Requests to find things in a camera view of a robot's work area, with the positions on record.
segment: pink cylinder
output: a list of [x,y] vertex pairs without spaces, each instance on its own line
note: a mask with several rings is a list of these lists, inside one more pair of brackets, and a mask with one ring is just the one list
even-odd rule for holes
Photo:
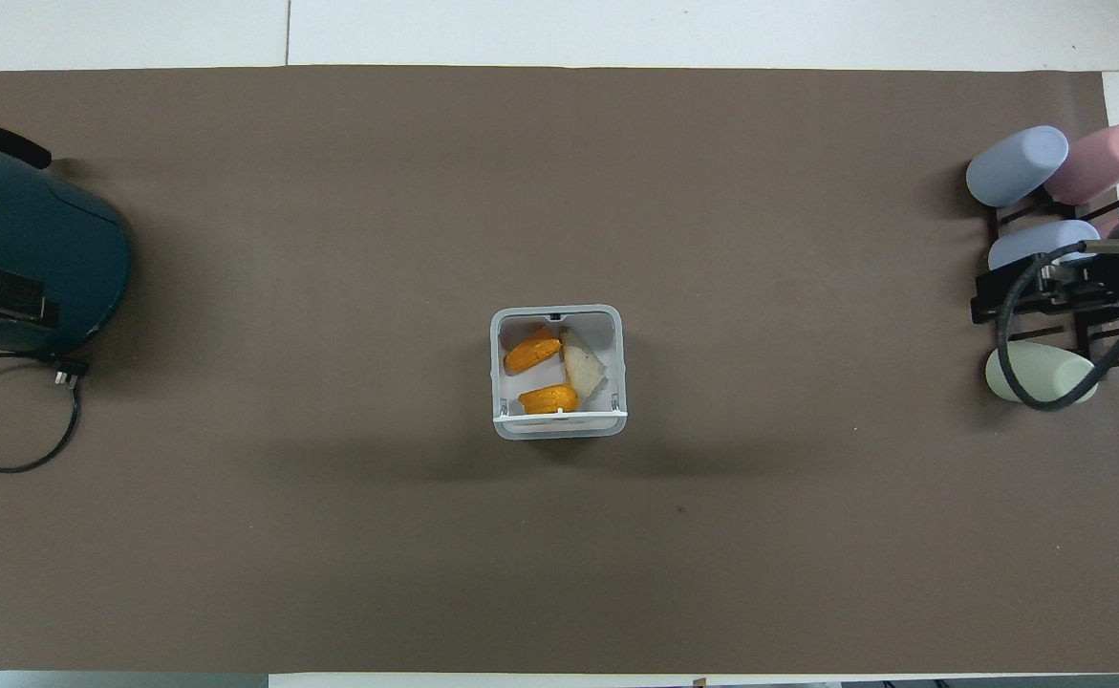
[[1044,190],[1061,204],[1080,206],[1097,199],[1119,183],[1119,123],[1070,144],[1070,157],[1047,181]]

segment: brown paper mat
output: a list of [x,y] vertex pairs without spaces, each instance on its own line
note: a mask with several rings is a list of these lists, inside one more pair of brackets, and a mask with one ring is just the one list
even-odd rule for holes
[[[1119,370],[1061,414],[988,393],[961,178],[1101,92],[0,74],[135,252],[78,435],[0,475],[0,669],[1119,671]],[[489,319],[581,302],[623,313],[624,434],[500,440]]]

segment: black cable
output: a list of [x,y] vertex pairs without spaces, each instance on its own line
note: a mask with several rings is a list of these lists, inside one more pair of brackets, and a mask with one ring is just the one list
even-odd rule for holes
[[[28,360],[40,361],[46,365],[56,365],[58,370],[66,371],[64,369],[63,361],[58,360],[58,358],[37,357],[34,356],[34,354],[12,354],[12,352],[1,352],[0,358],[28,358]],[[68,361],[67,366],[75,367],[78,370],[86,369],[86,367],[78,367],[83,365],[77,364],[75,361]],[[70,371],[69,375],[77,377],[78,375],[82,375],[82,371],[79,371],[79,374]],[[43,458],[36,459],[36,461],[34,462],[27,462],[27,464],[17,466],[0,466],[0,473],[25,473],[25,471],[30,471],[36,466],[44,465],[45,462],[49,461],[49,459],[57,456],[57,453],[62,452],[63,447],[66,447],[66,443],[69,442],[70,435],[74,434],[75,426],[78,425],[79,422],[79,388],[77,384],[70,384],[69,388],[70,388],[70,420],[69,423],[66,423],[66,432],[64,432],[62,439],[57,441],[57,444],[54,444],[54,447],[49,450],[48,454],[45,454],[45,456]]]
[[1040,271],[1045,268],[1047,265],[1052,265],[1052,261],[1066,256],[1070,253],[1087,252],[1088,246],[1084,241],[1078,241],[1075,244],[1070,244],[1068,246],[1062,246],[1061,248],[1054,249],[1054,252],[1037,254],[1035,261],[1031,265],[1026,266],[1017,277],[1017,282],[1014,282],[1013,286],[1009,288],[1009,292],[1005,294],[1005,301],[1000,305],[1000,313],[997,318],[997,358],[1000,364],[1002,375],[1005,375],[1005,381],[1009,384],[1009,388],[1013,389],[1014,396],[1021,399],[1023,404],[1031,406],[1033,409],[1040,411],[1057,411],[1068,408],[1080,397],[1087,396],[1087,393],[1098,384],[1098,380],[1102,379],[1107,375],[1107,370],[1115,366],[1119,361],[1119,338],[1116,342],[1107,349],[1103,357],[1098,358],[1096,366],[1090,369],[1089,374],[1073,387],[1065,393],[1064,396],[1057,399],[1052,399],[1051,402],[1040,402],[1031,396],[1029,392],[1017,381],[1017,375],[1014,374],[1013,362],[1009,360],[1009,319],[1013,318],[1014,309],[1017,309],[1017,300],[1022,296],[1022,292],[1025,291],[1026,285],[1035,279],[1035,275]]

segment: light green cylinder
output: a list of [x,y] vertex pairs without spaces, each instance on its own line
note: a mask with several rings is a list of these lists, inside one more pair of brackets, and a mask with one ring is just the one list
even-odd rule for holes
[[[1052,402],[1066,395],[1093,367],[1088,358],[1079,357],[1073,351],[1034,341],[1010,341],[1009,361],[1013,364],[1014,375],[1017,375],[1017,381],[1040,402]],[[1005,381],[996,350],[993,350],[987,365],[984,366],[984,378],[988,380],[988,387],[996,396],[1006,402],[1021,402]],[[1097,389],[1096,384],[1076,403],[1089,399]]]

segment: black power cable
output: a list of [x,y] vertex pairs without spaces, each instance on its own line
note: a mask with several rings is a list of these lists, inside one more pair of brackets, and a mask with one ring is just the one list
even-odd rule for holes
[[34,462],[27,462],[27,464],[0,466],[0,473],[25,473],[25,471],[30,471],[36,466],[47,464],[49,459],[57,456],[57,453],[62,452],[63,447],[66,447],[66,443],[69,442],[70,435],[74,434],[75,426],[78,425],[79,422],[79,388],[77,384],[75,384],[75,379],[83,375],[84,371],[87,371],[87,365],[83,364],[83,361],[70,360],[70,358],[38,357],[35,356],[35,354],[1,352],[0,358],[28,358],[28,360],[40,361],[47,366],[51,366],[58,371],[58,375],[65,376],[67,387],[70,388],[69,423],[66,423],[66,432],[64,432],[62,439],[58,439],[57,444],[54,444],[54,447],[49,450],[48,454],[36,459]]
[[[1119,338],[1113,345],[1107,349],[1103,357],[1098,358],[1096,366],[1088,371],[1087,376],[1076,384],[1073,389],[1065,393],[1064,396],[1057,399],[1052,399],[1051,402],[1040,402],[1034,396],[1031,396],[1029,392],[1017,381],[1017,375],[1014,374],[1013,362],[1009,360],[1009,319],[1013,318],[1014,309],[1017,308],[1017,300],[1022,298],[1022,292],[1025,291],[1026,285],[1035,279],[1035,275],[1040,271],[1045,268],[1047,265],[1052,265],[1052,261],[1066,256],[1070,253],[1079,252],[1098,252],[1098,249],[1107,249],[1108,239],[1099,241],[1078,241],[1075,244],[1070,244],[1068,246],[1062,246],[1061,248],[1054,249],[1054,252],[1036,254],[1035,261],[1031,262],[1031,265],[1026,266],[1017,277],[1017,282],[1013,283],[1009,288],[1009,292],[1005,294],[1005,301],[1000,305],[1000,313],[997,318],[997,358],[1000,364],[1000,371],[1005,375],[1005,381],[1009,384],[1009,388],[1013,389],[1014,396],[1021,399],[1023,404],[1031,406],[1033,409],[1040,411],[1057,411],[1068,408],[1075,400],[1080,399],[1082,396],[1087,396],[1087,393],[1098,384],[1098,380],[1102,379],[1107,375],[1107,370],[1115,366],[1119,361]],[[1112,241],[1112,246],[1119,248],[1119,241]],[[1119,249],[1115,249],[1113,253],[1119,253]]]

